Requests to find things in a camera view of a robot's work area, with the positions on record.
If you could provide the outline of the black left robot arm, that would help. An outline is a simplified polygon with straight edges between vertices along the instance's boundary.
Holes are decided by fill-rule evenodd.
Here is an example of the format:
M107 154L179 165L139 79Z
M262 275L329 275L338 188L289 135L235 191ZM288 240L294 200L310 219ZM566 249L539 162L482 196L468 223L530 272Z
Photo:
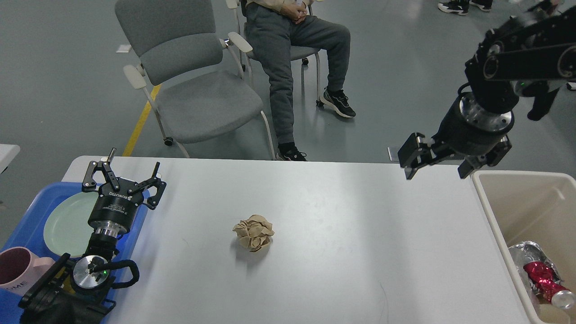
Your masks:
M158 173L134 182L111 169L116 149L99 161L91 161L81 189L98 197L88 218L93 233L85 253L72 258L64 253L29 289L18 303L21 324L99 324L116 302L111 290L128 288L140 279L133 260L120 260L117 242L130 232L138 208L156 209L167 184Z

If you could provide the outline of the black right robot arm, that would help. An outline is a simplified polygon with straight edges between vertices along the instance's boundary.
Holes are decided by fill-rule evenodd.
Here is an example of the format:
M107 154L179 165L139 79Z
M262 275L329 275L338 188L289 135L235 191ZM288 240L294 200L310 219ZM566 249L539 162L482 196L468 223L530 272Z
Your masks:
M510 151L508 132L520 98L534 98L527 113L539 121L549 113L560 87L575 79L575 12L549 15L543 0L487 31L465 64L467 82L430 138L415 132L397 156L412 179L424 166L459 160L460 178L496 166Z

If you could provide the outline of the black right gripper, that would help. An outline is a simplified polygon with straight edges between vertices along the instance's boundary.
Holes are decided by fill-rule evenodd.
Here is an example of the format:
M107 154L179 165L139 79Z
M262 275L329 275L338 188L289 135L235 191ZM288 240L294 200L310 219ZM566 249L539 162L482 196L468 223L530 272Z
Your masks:
M424 166L449 158L462 160L459 177L467 178L485 165L496 166L510 151L508 132L514 125L513 112L493 113L484 109L472 92L455 99L432 138L419 132L409 135L397 152L405 178L411 180Z

